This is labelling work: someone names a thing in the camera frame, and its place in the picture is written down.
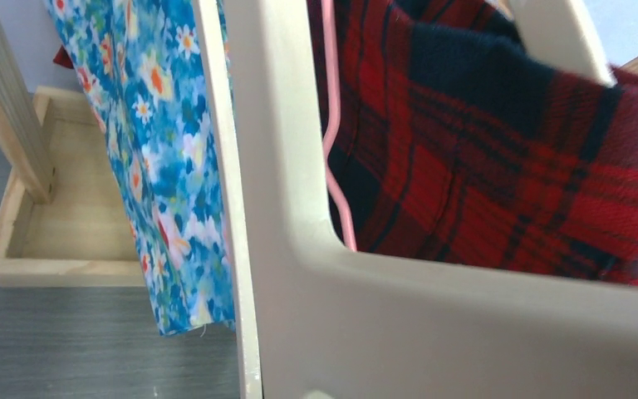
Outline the pink wire hanger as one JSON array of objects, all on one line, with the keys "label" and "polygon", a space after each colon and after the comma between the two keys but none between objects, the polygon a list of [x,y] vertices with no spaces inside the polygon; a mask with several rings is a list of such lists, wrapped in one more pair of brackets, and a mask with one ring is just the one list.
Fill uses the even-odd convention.
[{"label": "pink wire hanger", "polygon": [[332,0],[321,0],[321,21],[324,39],[326,88],[328,98],[328,119],[326,131],[322,138],[322,150],[326,164],[326,185],[330,198],[333,200],[338,211],[343,243],[348,249],[356,252],[356,236],[350,205],[328,165],[328,158],[336,141],[341,123],[340,74],[337,54],[334,2]]}]

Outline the blue floral garment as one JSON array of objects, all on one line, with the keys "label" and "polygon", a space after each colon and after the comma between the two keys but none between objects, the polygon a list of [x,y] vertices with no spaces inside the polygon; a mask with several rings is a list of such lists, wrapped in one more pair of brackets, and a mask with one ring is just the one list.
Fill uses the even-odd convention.
[{"label": "blue floral garment", "polygon": [[232,263],[189,1],[48,1],[106,153],[159,331],[235,325]]}]

